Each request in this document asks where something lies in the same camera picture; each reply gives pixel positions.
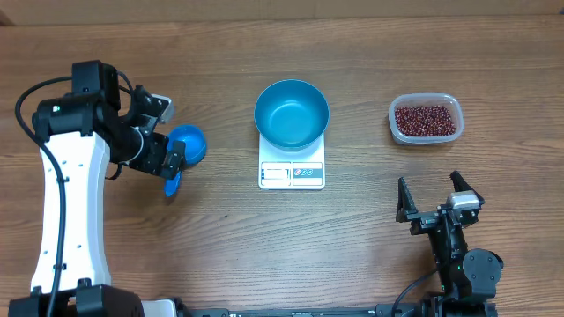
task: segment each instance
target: kitchen scale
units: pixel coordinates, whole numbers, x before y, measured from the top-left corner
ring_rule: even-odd
[[[310,146],[285,151],[263,135],[258,144],[258,186],[261,189],[323,189],[325,187],[325,135]]]

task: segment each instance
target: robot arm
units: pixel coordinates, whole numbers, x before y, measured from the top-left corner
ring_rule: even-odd
[[[118,74],[114,67],[100,61],[75,63],[72,92],[62,98],[43,100],[33,114],[34,136],[53,154],[63,172],[63,264],[60,283],[52,293],[56,274],[53,263],[60,242],[60,181],[46,152],[41,151],[45,173],[41,253],[32,278],[32,295],[13,300],[10,316],[45,315],[53,294],[58,294],[54,315],[66,315],[69,298],[77,301],[76,313],[144,315],[137,295],[111,287],[103,241],[106,170],[112,162],[171,180],[184,168],[185,143],[168,144],[166,136],[154,132],[158,123],[166,123],[174,115],[172,100],[150,94],[141,85],[134,90],[122,88]],[[118,114],[120,89],[131,96],[130,109],[124,116]],[[111,305],[112,300],[119,305]],[[155,307],[169,303],[157,301],[147,305],[149,311],[151,307],[154,311]]]
[[[419,212],[404,178],[398,181],[396,221],[410,222],[412,235],[428,235],[443,292],[429,293],[418,304],[378,305],[382,317],[497,316],[495,304],[487,301],[495,297],[503,260],[483,249],[469,251],[463,234],[463,228],[478,222],[486,202],[459,172],[450,179],[455,192],[429,212]]]

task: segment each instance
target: blue bowl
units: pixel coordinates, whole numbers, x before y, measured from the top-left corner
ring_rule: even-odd
[[[266,88],[255,105],[255,124],[274,146],[289,151],[308,147],[329,125],[329,104],[310,83],[279,81]]]
[[[204,158],[207,145],[205,143],[204,132],[198,127],[187,124],[174,128],[174,130],[168,134],[167,149],[169,151],[172,150],[174,141],[183,141],[186,144],[184,160],[188,165],[195,165]],[[178,172],[173,180],[165,181],[165,194],[167,197],[176,193],[180,187],[181,178],[182,173]]]

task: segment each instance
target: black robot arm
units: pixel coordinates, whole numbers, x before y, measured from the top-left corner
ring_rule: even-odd
[[[131,91],[130,109],[120,116],[118,71],[100,61],[72,65],[72,92],[43,100],[33,114],[35,135],[47,142],[53,135],[79,131],[100,135],[110,148],[110,161],[172,180],[184,167],[185,143],[155,133],[158,123],[174,114],[172,100],[150,94],[142,85]]]
[[[485,200],[459,172],[450,179],[455,192],[429,212],[417,210],[404,178],[398,180],[396,221],[410,222],[412,235],[428,235],[443,292],[429,293],[418,304],[398,305],[393,314],[392,305],[378,305],[381,316],[497,316],[495,305],[486,301],[495,297],[503,260],[483,249],[469,251],[463,234],[463,228],[478,222]]]

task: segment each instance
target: wooden table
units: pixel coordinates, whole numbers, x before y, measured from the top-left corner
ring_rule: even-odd
[[[101,59],[170,96],[172,124],[201,127],[209,149],[167,200],[163,181],[126,169],[105,189],[115,286],[192,307],[262,309],[391,302],[433,267],[425,236],[396,224],[397,178],[421,210],[443,203],[461,171],[486,199],[470,247],[506,263],[503,316],[564,308],[564,19],[560,16],[374,18],[287,22],[0,28],[0,305],[28,294],[41,243],[43,174],[13,116],[29,86]],[[330,102],[327,186],[256,184],[258,94],[283,78]],[[24,105],[62,96],[48,87]],[[388,106],[447,92],[463,107],[450,145],[394,144]],[[438,279],[408,299],[437,290]]]

